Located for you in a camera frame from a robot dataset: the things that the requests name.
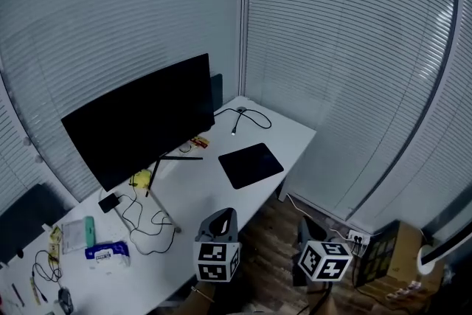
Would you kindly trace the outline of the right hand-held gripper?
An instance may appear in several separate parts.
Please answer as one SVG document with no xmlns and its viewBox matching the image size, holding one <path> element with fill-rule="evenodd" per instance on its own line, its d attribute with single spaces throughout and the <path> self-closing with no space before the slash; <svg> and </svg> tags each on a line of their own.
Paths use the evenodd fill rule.
<svg viewBox="0 0 472 315">
<path fill-rule="evenodd" d="M 311 283 L 337 283 L 345 275 L 353 255 L 346 243 L 334 241 L 333 236 L 308 216 L 297 228 L 293 256 L 295 286 Z"/>
</svg>

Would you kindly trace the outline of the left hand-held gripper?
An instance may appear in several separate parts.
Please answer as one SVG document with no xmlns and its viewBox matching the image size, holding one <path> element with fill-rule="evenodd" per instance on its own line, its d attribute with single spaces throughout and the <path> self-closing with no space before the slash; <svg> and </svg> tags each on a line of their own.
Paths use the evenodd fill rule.
<svg viewBox="0 0 472 315">
<path fill-rule="evenodd" d="M 201 222 L 194 241 L 194 268 L 199 281 L 229 283 L 240 263 L 237 212 L 228 207 Z"/>
</svg>

